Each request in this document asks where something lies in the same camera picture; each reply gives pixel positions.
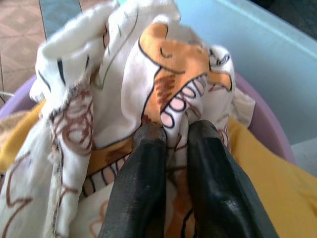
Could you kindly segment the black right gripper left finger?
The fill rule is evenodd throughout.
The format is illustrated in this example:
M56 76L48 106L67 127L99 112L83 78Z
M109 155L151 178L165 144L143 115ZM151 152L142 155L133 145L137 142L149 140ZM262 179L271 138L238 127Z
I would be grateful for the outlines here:
M163 238L166 209L166 134L141 126L118 172L98 238Z

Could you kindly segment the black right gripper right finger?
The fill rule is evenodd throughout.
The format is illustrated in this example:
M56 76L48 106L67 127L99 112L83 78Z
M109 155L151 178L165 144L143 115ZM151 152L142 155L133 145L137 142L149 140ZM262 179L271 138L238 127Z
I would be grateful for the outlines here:
M187 164L198 238L279 238L251 180L210 121L190 125Z

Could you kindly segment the white cartoon print cloth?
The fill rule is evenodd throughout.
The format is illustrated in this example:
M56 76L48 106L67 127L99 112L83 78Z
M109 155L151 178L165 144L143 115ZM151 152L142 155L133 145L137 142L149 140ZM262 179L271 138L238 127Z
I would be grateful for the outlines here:
M251 123L229 52L180 24L174 0L101 3L40 45L39 104L0 153L0 238L97 238L112 183L148 122L167 135L164 238L196 238L185 186L188 127Z

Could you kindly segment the yellow garment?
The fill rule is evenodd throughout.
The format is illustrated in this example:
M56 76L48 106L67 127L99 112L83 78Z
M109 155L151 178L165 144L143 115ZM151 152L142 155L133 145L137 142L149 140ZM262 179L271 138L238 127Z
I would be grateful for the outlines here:
M31 111L39 116L42 107L37 104ZM229 139L234 159L251 179L279 238L317 238L317 178L271 153L233 118L219 134ZM13 162L19 149L8 146L0 151L1 172ZM92 179L84 183L87 198L79 203L70 238L97 238L112 183L130 152L130 144L115 156L107 155L105 150L92 152L88 169ZM178 190L168 189L169 225L164 238L197 238L185 172L181 172L178 184Z

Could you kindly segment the purple plastic laundry basin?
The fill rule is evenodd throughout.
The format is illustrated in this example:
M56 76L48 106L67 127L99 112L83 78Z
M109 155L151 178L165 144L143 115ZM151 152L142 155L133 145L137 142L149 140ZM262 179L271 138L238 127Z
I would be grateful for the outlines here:
M256 102L249 126L251 133L271 152L296 165L292 148L272 110L247 80L238 73L235 76L237 88ZM0 108L0 119L18 111L29 110L35 106L35 102L29 97L29 91L35 79L36 76L32 76L7 100Z

